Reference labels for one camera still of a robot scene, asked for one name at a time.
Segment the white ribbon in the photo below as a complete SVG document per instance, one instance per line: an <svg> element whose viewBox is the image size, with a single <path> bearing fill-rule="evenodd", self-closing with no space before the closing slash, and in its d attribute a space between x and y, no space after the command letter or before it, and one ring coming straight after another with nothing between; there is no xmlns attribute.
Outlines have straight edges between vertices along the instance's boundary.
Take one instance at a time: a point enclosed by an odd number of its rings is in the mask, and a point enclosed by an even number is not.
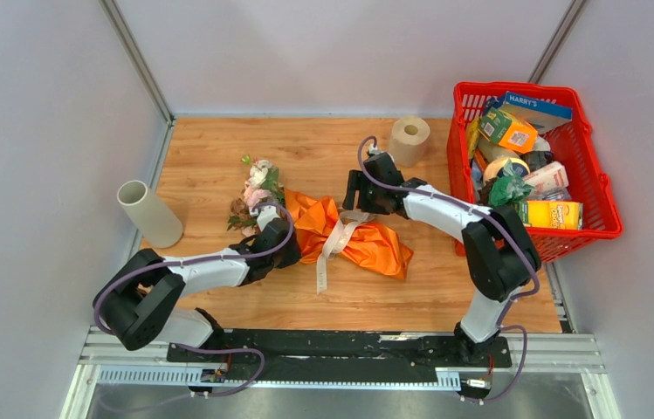
<svg viewBox="0 0 654 419"><path fill-rule="evenodd" d="M373 221L374 214L355 210L342 210L316 261L316 294L327 289L327 262L342 253L355 233L365 223Z"/></svg>

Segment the orange wrapping paper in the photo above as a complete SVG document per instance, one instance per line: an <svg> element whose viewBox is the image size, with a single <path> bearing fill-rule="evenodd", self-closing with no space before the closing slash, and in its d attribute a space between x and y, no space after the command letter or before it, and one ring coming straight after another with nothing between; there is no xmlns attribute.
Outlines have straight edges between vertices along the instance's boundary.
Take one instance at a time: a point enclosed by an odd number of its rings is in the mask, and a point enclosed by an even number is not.
<svg viewBox="0 0 654 419"><path fill-rule="evenodd" d="M339 209L331 196L313 198L285 190L286 209L295 222L300 262L315 264L320 277L327 262L342 257L383 276L405 280L414 251L373 216Z"/></svg>

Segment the artificial flower bunch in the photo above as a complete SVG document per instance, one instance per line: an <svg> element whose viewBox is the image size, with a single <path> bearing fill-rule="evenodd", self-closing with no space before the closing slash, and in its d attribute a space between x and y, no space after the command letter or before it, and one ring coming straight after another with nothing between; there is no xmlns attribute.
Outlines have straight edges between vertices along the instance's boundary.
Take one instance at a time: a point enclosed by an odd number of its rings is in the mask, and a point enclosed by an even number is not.
<svg viewBox="0 0 654 419"><path fill-rule="evenodd" d="M285 205L285 189L279 167L266 159L244 155L240 161L248 167L241 196L231 201L227 230L238 230L249 237L261 232L257 226L257 209L278 203Z"/></svg>

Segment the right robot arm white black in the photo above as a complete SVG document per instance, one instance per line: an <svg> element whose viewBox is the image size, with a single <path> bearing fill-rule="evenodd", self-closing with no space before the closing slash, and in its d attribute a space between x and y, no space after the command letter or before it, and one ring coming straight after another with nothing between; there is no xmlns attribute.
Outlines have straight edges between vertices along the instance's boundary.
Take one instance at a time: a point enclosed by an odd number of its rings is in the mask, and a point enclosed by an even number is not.
<svg viewBox="0 0 654 419"><path fill-rule="evenodd" d="M512 299L535 281L541 268L516 210L468 203L421 179L406 180L386 152L371 153L361 168L350 171L343 207L425 223L463 245L475 291L456 326L454 351L464 364L479 364L489 354L488 341L498 335Z"/></svg>

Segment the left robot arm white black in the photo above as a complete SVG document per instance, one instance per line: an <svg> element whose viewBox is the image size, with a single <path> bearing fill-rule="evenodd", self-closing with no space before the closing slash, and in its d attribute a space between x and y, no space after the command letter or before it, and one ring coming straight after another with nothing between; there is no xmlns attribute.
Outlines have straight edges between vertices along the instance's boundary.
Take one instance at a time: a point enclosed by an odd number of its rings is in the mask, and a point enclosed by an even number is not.
<svg viewBox="0 0 654 419"><path fill-rule="evenodd" d="M222 287L240 287L300 259L293 225L275 216L258 234L211 254L163 257L137 251L93 300L99 326L128 351L159 340L189 346L201 361L217 359L224 340L203 309L178 307L179 299Z"/></svg>

